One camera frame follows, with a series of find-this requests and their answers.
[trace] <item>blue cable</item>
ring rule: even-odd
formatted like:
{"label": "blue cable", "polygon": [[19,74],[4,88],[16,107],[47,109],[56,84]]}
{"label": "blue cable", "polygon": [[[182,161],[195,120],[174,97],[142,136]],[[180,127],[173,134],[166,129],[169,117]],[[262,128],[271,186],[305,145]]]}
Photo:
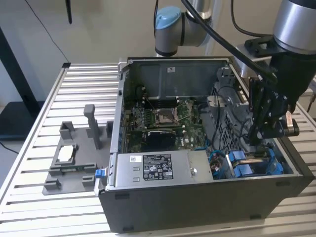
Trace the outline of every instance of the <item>blue cable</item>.
{"label": "blue cable", "polygon": [[195,148],[194,150],[195,150],[195,151],[204,151],[204,150],[206,150],[208,147],[209,147],[209,140],[207,139],[207,140],[205,141],[205,147]]}

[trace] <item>power supply label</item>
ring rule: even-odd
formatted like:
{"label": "power supply label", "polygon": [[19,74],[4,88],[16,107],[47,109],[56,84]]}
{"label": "power supply label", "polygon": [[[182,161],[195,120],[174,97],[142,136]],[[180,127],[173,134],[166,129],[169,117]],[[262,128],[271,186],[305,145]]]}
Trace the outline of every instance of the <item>power supply label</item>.
{"label": "power supply label", "polygon": [[143,155],[143,168],[146,181],[173,179],[171,154]]}

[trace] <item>cable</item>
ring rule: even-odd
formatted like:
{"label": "cable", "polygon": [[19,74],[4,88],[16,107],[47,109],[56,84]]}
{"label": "cable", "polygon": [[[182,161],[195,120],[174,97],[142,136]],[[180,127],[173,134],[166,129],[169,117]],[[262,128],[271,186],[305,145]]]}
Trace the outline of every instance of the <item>cable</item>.
{"label": "cable", "polygon": [[236,20],[235,20],[235,15],[234,15],[234,0],[231,0],[231,16],[232,16],[232,22],[233,22],[233,25],[235,26],[235,28],[245,34],[245,35],[248,35],[248,36],[253,36],[253,37],[266,37],[266,36],[271,36],[271,35],[267,35],[267,34],[259,34],[259,33],[254,33],[254,32],[250,32],[250,31],[246,31],[242,28],[240,28],[237,23],[236,23]]}
{"label": "cable", "polygon": [[29,4],[29,2],[27,0],[24,0],[26,2],[26,4],[30,7],[31,11],[33,12],[34,16],[36,16],[36,18],[39,20],[39,22],[41,23],[41,25],[44,27],[44,29],[46,30],[46,32],[48,33],[51,41],[54,43],[54,45],[59,49],[59,51],[62,53],[62,55],[65,57],[65,59],[67,60],[67,62],[69,63],[68,58],[65,56],[65,54],[63,53],[63,51],[60,49],[60,47],[58,47],[58,45],[55,43],[55,41],[53,40],[52,36],[50,35],[50,33],[48,32],[47,28],[45,27],[45,25],[43,24],[43,22],[39,19],[39,17],[36,15],[36,13],[34,12],[33,8],[31,7],[31,5]]}
{"label": "cable", "polygon": [[249,68],[254,70],[256,73],[265,77],[267,80],[276,83],[277,77],[272,73],[268,72],[258,64],[251,61],[246,55],[241,53],[238,49],[236,49],[233,45],[231,45],[228,41],[226,41],[223,37],[221,37],[216,31],[214,31],[209,25],[207,25],[201,16],[197,13],[194,7],[189,3],[188,0],[181,0],[186,9],[191,13],[194,19],[201,25],[201,27],[220,45],[222,45],[226,50],[228,50],[233,56],[242,61]]}
{"label": "cable", "polygon": [[307,113],[310,112],[311,107],[312,107],[312,104],[315,102],[315,99],[316,99],[316,94],[313,94],[312,97],[311,97],[311,101],[310,101],[310,103],[309,103],[309,105],[308,105],[308,108],[307,108],[307,110],[306,110]]}
{"label": "cable", "polygon": [[213,157],[213,155],[216,154],[216,153],[219,153],[219,154],[221,154],[222,156],[225,156],[225,154],[224,154],[221,150],[215,150],[215,151],[213,151],[213,152],[210,154],[210,156],[209,156],[209,159],[208,159],[209,163],[211,163],[212,157]]}
{"label": "cable", "polygon": [[8,147],[6,147],[2,142],[0,142],[0,145],[2,145],[3,146],[3,148],[5,148],[5,149],[7,149],[8,151],[11,151],[11,152],[14,152],[14,153],[16,153],[16,154],[19,154],[18,152],[16,152],[15,150],[12,150],[12,149],[10,149],[10,148],[8,148]]}
{"label": "cable", "polygon": [[312,104],[313,104],[313,102],[311,101],[311,102],[309,103],[309,105],[308,105],[307,110],[306,110],[306,112],[307,112],[307,113],[309,113],[309,112],[310,112],[311,107],[312,107]]}
{"label": "cable", "polygon": [[251,121],[251,118],[246,118],[245,121],[242,122],[242,125],[241,125],[241,127],[240,127],[240,131],[239,131],[239,136],[238,136],[238,138],[243,137],[242,131],[243,131],[243,128],[245,127],[245,125],[246,125],[246,123],[247,123],[248,121]]}
{"label": "cable", "polygon": [[157,19],[158,4],[159,4],[159,0],[156,0],[155,10],[154,10],[154,37],[156,37],[156,19]]}
{"label": "cable", "polygon": [[217,150],[214,146],[214,141],[215,141],[215,136],[216,136],[218,127],[219,127],[219,120],[221,118],[221,107],[219,104],[218,94],[217,94],[217,106],[218,106],[217,120],[216,120],[216,125],[215,125],[215,131],[213,133],[212,140],[211,140],[211,146],[212,146],[213,150]]}

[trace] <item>metal plate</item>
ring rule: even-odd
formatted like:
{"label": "metal plate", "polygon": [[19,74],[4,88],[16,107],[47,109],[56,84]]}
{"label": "metal plate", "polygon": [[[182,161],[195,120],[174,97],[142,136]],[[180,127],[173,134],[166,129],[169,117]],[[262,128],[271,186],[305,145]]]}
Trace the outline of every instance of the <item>metal plate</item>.
{"label": "metal plate", "polygon": [[[41,192],[47,170],[59,140],[59,121],[75,121],[87,127],[79,116],[86,103],[96,105],[98,123],[114,117],[115,96],[107,95],[106,82],[116,82],[117,65],[72,65],[62,70],[48,99],[16,159],[3,187],[0,205],[0,236],[32,237],[117,237],[110,232],[99,199],[93,192],[44,196]],[[90,93],[76,88],[100,88]],[[58,93],[61,88],[70,89]],[[300,105],[294,116],[301,129],[292,137],[296,149],[316,175],[316,124]],[[173,230],[129,234],[129,237],[170,236],[316,236],[316,180],[298,197],[282,201],[264,221],[226,223]]]}

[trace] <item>motherboard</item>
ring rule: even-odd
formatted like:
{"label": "motherboard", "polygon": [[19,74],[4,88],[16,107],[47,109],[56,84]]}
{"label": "motherboard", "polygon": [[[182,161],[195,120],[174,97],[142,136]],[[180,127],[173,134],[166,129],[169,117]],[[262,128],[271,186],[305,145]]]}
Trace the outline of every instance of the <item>motherboard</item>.
{"label": "motherboard", "polygon": [[135,103],[124,115],[128,152],[207,150],[209,140],[198,107],[190,99]]}

